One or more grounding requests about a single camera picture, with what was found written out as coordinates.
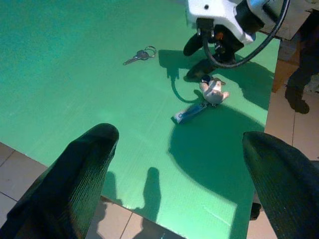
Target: silver key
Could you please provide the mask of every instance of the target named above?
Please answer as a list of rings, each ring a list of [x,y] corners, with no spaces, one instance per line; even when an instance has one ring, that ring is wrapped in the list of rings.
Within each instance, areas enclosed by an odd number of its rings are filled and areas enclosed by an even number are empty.
[[[138,51],[138,52],[136,53],[136,55],[135,55],[132,59],[130,59],[130,60],[124,62],[123,65],[130,64],[130,63],[135,62],[135,61],[137,61],[137,60],[144,60],[144,61],[145,61],[145,60],[147,60],[149,57],[150,57],[150,56],[149,56],[149,54],[148,54],[146,51],[140,50],[140,51]]]

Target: plush toy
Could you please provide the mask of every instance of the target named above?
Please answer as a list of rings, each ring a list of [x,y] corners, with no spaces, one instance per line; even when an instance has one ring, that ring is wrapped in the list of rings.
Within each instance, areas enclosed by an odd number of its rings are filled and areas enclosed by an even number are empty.
[[[229,96],[229,92],[221,92],[221,86],[225,85],[218,78],[211,78],[208,75],[205,75],[201,78],[199,87],[203,93],[204,99],[211,103],[213,106],[219,105]]]

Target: beige floor tile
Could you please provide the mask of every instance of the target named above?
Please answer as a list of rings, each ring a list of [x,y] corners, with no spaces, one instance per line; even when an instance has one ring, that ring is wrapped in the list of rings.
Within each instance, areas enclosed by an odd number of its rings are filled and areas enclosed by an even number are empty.
[[[271,93],[265,132],[291,145],[295,111],[285,98],[285,90],[286,87],[281,87],[276,93]]]
[[[183,239],[181,236],[134,214],[121,239]]]
[[[257,220],[250,221],[247,239],[276,239],[277,236],[271,227],[265,212],[260,212]]]
[[[0,167],[0,192],[19,200],[46,167],[14,152]]]
[[[6,222],[6,215],[16,204],[16,201],[0,193],[0,228]]]
[[[319,160],[319,95],[304,94],[310,111],[306,115],[296,113],[293,146],[310,160]]]
[[[5,160],[13,153],[13,149],[0,143],[0,166],[5,162]]]
[[[120,239],[132,212],[101,197],[86,239]]]

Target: green surface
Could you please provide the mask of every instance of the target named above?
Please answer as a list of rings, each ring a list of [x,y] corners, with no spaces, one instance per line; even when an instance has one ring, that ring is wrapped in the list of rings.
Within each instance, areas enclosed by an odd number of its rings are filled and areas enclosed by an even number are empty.
[[[1,142],[48,166],[109,122],[120,141],[103,195],[189,239],[245,238],[253,184],[242,133],[264,129],[279,41],[216,71],[230,97],[175,125],[172,115],[199,101],[183,77],[203,58],[182,55],[194,33],[182,4],[7,0],[0,16]],[[122,65],[147,45],[156,58]]]

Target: key ring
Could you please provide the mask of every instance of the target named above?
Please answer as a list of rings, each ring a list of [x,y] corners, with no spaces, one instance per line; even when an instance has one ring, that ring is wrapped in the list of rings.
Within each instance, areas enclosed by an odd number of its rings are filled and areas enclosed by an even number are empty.
[[[156,52],[157,52],[155,47],[153,47],[153,46],[147,46],[147,47],[145,47],[144,51],[147,51],[147,50],[153,52],[153,55],[152,55],[152,56],[149,56],[150,58],[155,57]]]

